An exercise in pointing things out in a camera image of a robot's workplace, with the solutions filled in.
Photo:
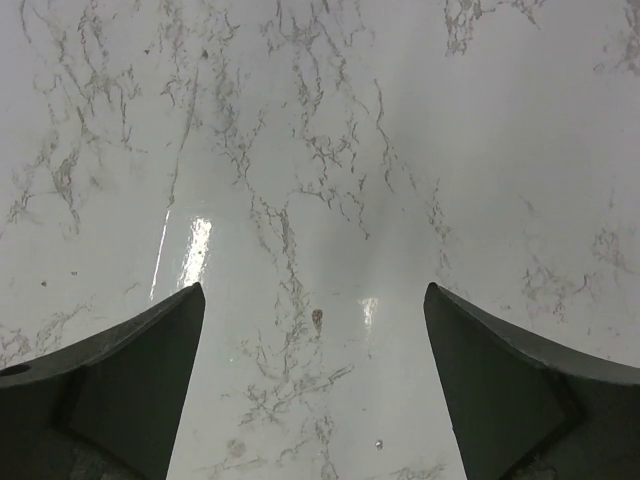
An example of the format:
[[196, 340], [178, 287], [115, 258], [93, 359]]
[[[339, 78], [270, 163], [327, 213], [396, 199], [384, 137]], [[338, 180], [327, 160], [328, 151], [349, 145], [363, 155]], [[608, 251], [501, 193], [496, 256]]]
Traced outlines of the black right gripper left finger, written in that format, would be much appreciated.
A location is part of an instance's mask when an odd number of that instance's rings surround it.
[[1, 371], [4, 479], [164, 479], [205, 313], [200, 284]]

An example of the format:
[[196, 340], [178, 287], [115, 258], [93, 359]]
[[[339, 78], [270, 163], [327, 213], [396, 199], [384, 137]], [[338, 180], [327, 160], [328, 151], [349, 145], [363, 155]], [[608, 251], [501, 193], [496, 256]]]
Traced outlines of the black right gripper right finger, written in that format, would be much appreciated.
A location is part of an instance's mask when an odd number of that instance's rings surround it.
[[638, 478], [638, 368], [513, 325], [435, 283], [424, 315], [467, 478]]

